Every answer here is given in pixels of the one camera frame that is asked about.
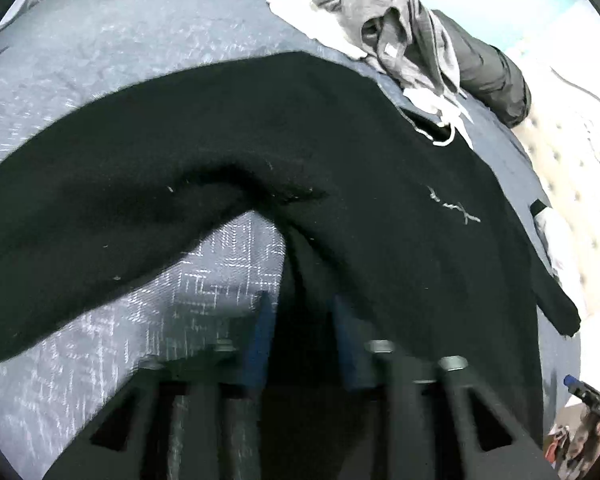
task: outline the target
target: sweatshirt sleeve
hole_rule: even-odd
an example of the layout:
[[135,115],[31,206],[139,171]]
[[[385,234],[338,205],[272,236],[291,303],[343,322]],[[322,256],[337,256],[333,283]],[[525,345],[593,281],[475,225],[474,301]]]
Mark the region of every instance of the sweatshirt sleeve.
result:
[[509,200],[505,198],[505,202],[510,228],[516,231],[520,243],[525,245],[528,253],[530,286],[538,307],[558,333],[573,336],[580,329],[577,307],[544,266]]

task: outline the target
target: metal bolt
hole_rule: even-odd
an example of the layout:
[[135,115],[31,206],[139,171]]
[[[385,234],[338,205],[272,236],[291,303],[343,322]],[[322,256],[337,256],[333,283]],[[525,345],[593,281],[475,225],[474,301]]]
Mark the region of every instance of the metal bolt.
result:
[[440,359],[440,367],[447,372],[452,372],[453,370],[462,370],[463,368],[467,368],[469,363],[466,359],[459,355],[451,355],[449,357],[443,357]]
[[390,354],[394,351],[394,344],[386,339],[374,339],[366,344],[366,349],[372,354]]
[[216,352],[235,352],[234,342],[230,339],[219,339],[214,346]]

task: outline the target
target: bed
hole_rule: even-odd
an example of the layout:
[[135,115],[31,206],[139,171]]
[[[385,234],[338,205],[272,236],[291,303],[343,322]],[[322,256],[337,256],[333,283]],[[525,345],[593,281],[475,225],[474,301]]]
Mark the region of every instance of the bed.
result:
[[[0,161],[51,122],[125,86],[296,50],[374,79],[395,105],[421,114],[390,78],[309,40],[274,16],[266,0],[44,0],[0,33]],[[547,263],[529,206],[548,196],[523,143],[477,100],[461,104],[474,120],[467,127],[474,150]],[[283,255],[271,224],[254,213],[241,216],[152,282],[0,363],[0,448],[16,471],[40,480],[138,358],[189,355],[226,329],[214,313],[251,308],[261,290],[275,300]],[[561,378],[580,372],[580,342],[560,336],[540,310],[538,320],[548,429],[567,401]],[[253,473],[253,435],[241,435],[237,467]]]
[[586,300],[580,377],[600,391],[600,101],[539,59],[535,49],[509,54],[534,95],[529,117],[514,132],[573,235]]

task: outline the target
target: clothing pile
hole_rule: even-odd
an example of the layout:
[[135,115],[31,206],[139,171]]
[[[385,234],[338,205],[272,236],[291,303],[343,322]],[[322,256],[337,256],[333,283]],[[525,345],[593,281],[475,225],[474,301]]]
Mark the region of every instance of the clothing pile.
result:
[[[268,3],[273,13],[310,38],[352,59],[364,59],[379,72],[393,77],[414,105],[436,116],[438,126],[450,127],[448,139],[436,145],[451,142],[455,131],[472,145],[461,114],[469,121],[471,117],[456,98],[461,85],[478,96],[487,94],[488,104],[496,105],[496,109],[501,108],[498,106],[501,97],[494,96],[493,91],[506,96],[508,104],[501,111],[503,122],[510,127],[528,114],[530,92],[514,63],[497,49],[471,38],[442,12],[431,12],[420,0],[268,0]],[[456,48],[462,57],[458,58]],[[485,63],[491,66],[491,73],[481,66]],[[522,95],[510,95],[516,85],[497,81],[502,76],[496,73],[498,69],[503,72],[502,68],[508,69],[511,79],[522,83],[518,85],[522,86]],[[496,85],[485,87],[486,82]]]

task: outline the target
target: pillow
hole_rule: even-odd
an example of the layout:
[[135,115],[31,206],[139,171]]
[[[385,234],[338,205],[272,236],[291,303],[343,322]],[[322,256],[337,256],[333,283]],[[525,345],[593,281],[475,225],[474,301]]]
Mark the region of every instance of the pillow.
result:
[[516,64],[499,49],[474,38],[440,10],[460,67],[460,86],[513,128],[529,115],[531,92]]

